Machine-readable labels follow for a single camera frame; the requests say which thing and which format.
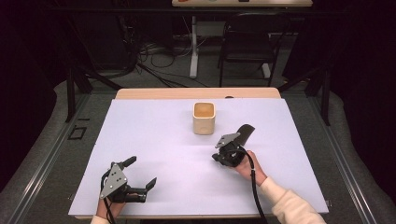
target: table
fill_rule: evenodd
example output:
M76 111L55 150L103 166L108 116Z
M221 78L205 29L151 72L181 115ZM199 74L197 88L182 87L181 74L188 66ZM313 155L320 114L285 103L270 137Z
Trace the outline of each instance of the table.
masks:
M217 107L212 135L192 132L192 105L197 101L211 101ZM128 203L120 217L258 217L250 183L211 158L220 136L236 132L241 123L256 127L246 148L262 148L255 152L263 161L263 169L279 184L306 198L320 213L327 213L289 109L277 89L177 88L118 92L69 215L91 218L98 198L94 189L109 164L136 156L137 162L124 170L128 184L141 188L153 177L158 178L157 184L145 203ZM271 205L263 196L260 201L264 213L271 213Z
M250 0L249 2L238 2L238 0L188 0L179 2L172 0L174 7L311 7L311 0ZM192 16L191 22L192 54L190 78L196 78L198 73L198 48L197 48L197 20ZM268 64L262 67L265 75L269 76Z

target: white tabletop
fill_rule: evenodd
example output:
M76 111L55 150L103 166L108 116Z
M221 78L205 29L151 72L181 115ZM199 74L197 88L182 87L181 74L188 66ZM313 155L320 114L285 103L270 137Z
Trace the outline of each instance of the white tabletop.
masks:
M216 105L211 135L192 131L192 106ZM110 163L136 156L124 169L128 185L156 186L145 203L128 203L121 217L199 218L257 217L251 184L211 156L215 144L243 124L256 128L245 148L254 150L264 171L277 183L295 190L320 213L327 213L312 167L283 99L113 100L92 151L69 215L91 217L100 180ZM260 195L264 213L271 205Z
M172 0L174 7L311 7L311 0Z

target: cup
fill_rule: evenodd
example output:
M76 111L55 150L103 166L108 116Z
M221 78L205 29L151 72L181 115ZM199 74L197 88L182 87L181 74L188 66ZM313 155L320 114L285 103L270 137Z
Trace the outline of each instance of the cup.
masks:
M215 131L215 105L209 102L195 103L192 111L194 133L212 134Z

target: white sleeve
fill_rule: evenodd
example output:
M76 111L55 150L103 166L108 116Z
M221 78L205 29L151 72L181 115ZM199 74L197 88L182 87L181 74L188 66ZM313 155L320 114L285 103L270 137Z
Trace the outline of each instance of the white sleeve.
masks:
M109 222L102 217L93 216L91 224L109 224Z
M280 223L326 223L311 204L292 190L279 186L271 177L265 179L260 189L274 205L272 211Z

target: chair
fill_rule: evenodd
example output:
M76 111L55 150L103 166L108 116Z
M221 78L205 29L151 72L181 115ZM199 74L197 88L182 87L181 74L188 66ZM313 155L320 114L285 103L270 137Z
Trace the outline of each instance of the chair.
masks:
M289 28L289 18L280 14L244 12L231 16L224 24L218 62L219 86L222 86L224 62L258 63L259 68L270 63L268 86L271 86L281 39Z

